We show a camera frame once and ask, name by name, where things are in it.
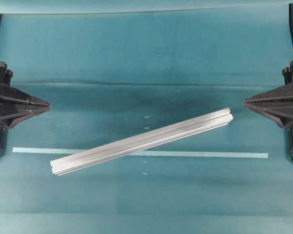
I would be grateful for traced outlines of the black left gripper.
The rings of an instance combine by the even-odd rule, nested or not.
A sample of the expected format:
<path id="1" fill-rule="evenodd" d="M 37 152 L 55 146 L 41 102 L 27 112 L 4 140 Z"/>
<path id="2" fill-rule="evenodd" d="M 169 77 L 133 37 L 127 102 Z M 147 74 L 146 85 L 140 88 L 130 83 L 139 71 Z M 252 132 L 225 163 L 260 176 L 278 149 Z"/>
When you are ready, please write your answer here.
<path id="1" fill-rule="evenodd" d="M 31 96 L 18 89 L 14 89 L 14 101 L 37 105 L 22 107 L 18 110 L 17 116 L 15 117 L 15 104 L 12 102 L 12 99 L 6 96 L 10 90 L 10 86 L 0 84 L 0 127 L 3 127 L 6 130 L 11 129 L 20 122 L 36 117 L 50 110 L 49 102 L 46 102 L 38 97 Z"/>

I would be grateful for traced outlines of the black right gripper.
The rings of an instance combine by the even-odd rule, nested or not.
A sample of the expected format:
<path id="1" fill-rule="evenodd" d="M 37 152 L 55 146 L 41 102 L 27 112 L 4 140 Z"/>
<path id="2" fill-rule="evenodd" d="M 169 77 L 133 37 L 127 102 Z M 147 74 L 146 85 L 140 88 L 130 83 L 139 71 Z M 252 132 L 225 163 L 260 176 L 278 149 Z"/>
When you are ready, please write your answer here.
<path id="1" fill-rule="evenodd" d="M 281 110 L 281 121 L 282 128 L 289 129 L 293 127 L 293 82 L 283 85 L 279 88 L 282 94 L 282 103 L 285 106 Z M 243 101 L 244 107 L 247 109 L 262 115 L 272 121 L 274 121 L 278 126 L 280 126 L 280 118 L 267 113 L 261 108 L 256 108 L 254 106 L 274 106 L 279 99 L 279 91 L 270 90 L 268 92 L 259 93 Z"/>

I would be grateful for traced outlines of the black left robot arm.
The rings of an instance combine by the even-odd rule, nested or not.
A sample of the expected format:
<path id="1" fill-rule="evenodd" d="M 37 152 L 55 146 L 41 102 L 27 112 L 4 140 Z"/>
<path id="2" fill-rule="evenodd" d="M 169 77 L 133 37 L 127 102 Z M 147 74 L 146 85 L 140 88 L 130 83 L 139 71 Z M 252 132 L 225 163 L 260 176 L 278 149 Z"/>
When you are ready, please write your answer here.
<path id="1" fill-rule="evenodd" d="M 50 110 L 50 103 L 10 86 L 13 72 L 0 62 L 0 153 L 2 133 Z"/>

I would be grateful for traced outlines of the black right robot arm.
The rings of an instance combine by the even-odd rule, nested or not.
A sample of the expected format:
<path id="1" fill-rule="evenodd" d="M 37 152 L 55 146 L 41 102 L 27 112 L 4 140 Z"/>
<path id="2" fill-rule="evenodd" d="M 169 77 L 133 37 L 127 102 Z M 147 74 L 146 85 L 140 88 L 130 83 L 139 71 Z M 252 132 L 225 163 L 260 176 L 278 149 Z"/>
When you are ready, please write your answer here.
<path id="1" fill-rule="evenodd" d="M 289 131 L 293 161 L 293 61 L 282 70 L 282 75 L 285 81 L 283 86 L 247 98 L 243 105 Z"/>

